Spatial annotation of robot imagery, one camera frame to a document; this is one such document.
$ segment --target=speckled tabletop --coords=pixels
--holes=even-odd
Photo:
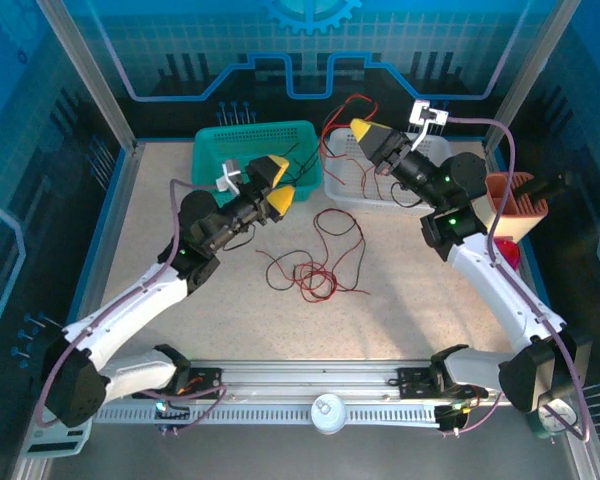
[[[453,145],[455,151],[480,150],[477,142]],[[192,148],[191,143],[147,145],[105,301],[136,281],[168,244],[168,183],[174,177],[190,181]],[[327,302],[308,304],[295,287],[270,289],[264,278],[269,260],[255,250],[279,255],[302,248],[321,258],[312,218],[330,206],[324,192],[316,191],[308,202],[294,204],[282,222],[259,228],[248,246],[220,253],[221,265],[210,280],[153,320],[119,354],[160,343],[189,358],[214,360],[424,359],[458,343],[510,350],[504,331],[469,283],[425,245],[417,217],[358,215],[367,240],[359,288],[370,295],[337,293]],[[330,245],[338,255],[354,243],[348,238]],[[338,267],[345,285],[355,277],[356,260],[352,256]],[[273,275],[272,280],[281,281]]]

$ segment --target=blue circuit graphic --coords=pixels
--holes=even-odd
[[[340,27],[342,20],[351,19],[353,8],[362,6],[360,0],[263,0],[263,4],[270,20],[290,27],[294,34],[307,35]]]

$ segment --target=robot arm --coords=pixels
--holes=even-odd
[[[45,399],[62,423],[77,426],[105,402],[146,389],[175,393],[188,381],[188,360],[166,345],[138,357],[111,358],[157,315],[204,284],[220,264],[215,253],[236,235],[256,221],[282,219],[294,188],[274,188],[288,165],[276,156],[253,160],[246,168],[247,183],[232,172],[238,195],[223,206],[209,192],[189,193],[178,213],[178,237],[134,285],[61,332],[45,329],[31,355],[37,359],[31,364],[34,385],[41,389],[54,364],[75,344]]]
[[[489,253],[486,228],[471,203],[487,193],[484,161],[472,153],[460,153],[437,167],[402,132],[360,119],[351,122],[351,129],[377,174],[393,175],[401,188],[413,191],[435,209],[421,218],[425,241],[469,280],[513,347],[513,357],[478,352],[466,345],[452,347],[444,359],[451,381],[501,390],[523,412],[570,393],[573,382],[544,322],[568,346],[581,380],[591,340],[544,305],[497,249]]]

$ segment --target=teal plastic basket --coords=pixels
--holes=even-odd
[[[222,176],[222,164],[236,159],[244,171],[253,159],[265,155],[280,155],[289,160],[288,174],[282,181],[295,177],[301,166],[318,155],[318,137],[313,125],[305,120],[277,123],[254,123],[230,127],[204,128],[196,134],[193,147],[191,179],[194,185],[215,186]],[[316,160],[296,185],[295,202],[309,199],[322,182],[322,164]],[[231,200],[229,192],[213,192],[219,205]]]

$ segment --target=white plastic basket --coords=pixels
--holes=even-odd
[[[409,138],[415,139],[415,133],[407,134]],[[371,162],[367,160],[360,150],[353,133],[350,128],[339,128],[334,130],[327,142],[329,149],[334,155],[346,154],[346,158],[355,159],[365,170],[371,166]],[[423,155],[429,157],[429,160],[440,166],[447,158],[453,155],[451,152],[451,144],[442,137],[435,135],[427,135],[416,149]],[[362,195],[362,171],[360,167],[350,160],[345,158],[328,158],[325,161],[327,170],[340,178],[346,185],[342,185],[331,175],[324,175],[324,191],[327,196],[335,200],[338,208],[347,211],[367,211],[377,212],[395,212],[407,213],[410,215],[423,216],[433,212],[433,209],[426,203],[421,203],[413,208],[403,208],[397,205],[391,198],[391,185],[395,183],[395,178],[392,176],[376,176],[378,187],[373,180],[373,170],[367,173],[367,182],[365,186],[365,194]],[[393,189],[394,196],[398,202],[403,205],[411,205],[418,201],[418,196],[413,192],[405,192],[398,186]]]

